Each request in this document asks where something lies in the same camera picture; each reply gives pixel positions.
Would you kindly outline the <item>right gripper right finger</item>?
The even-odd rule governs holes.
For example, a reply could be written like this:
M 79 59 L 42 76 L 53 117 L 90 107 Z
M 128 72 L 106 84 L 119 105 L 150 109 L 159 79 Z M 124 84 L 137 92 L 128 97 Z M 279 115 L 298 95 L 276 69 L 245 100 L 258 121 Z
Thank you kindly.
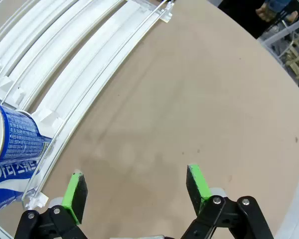
M 237 201 L 212 194 L 197 164 L 187 166 L 186 187 L 196 219 L 183 239 L 209 239 L 217 228 L 227 228 L 235 239 L 272 239 L 274 236 L 254 197 Z

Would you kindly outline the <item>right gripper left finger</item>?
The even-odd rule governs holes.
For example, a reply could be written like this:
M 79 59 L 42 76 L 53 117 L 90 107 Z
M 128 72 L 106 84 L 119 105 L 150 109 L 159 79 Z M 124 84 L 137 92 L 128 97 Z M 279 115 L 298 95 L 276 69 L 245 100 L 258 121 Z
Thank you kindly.
M 82 224 L 88 189 L 83 173 L 71 176 L 60 205 L 44 213 L 25 211 L 20 218 L 15 239 L 85 239 Z

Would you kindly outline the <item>person's left hand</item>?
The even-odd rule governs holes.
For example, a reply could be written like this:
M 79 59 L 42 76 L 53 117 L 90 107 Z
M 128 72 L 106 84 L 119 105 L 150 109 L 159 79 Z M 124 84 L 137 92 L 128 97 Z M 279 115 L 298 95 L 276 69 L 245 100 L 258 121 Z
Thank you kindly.
M 266 4 L 263 4 L 260 8 L 256 9 L 255 12 L 257 16 L 265 22 L 270 22 L 276 16 L 276 13 L 270 10 Z

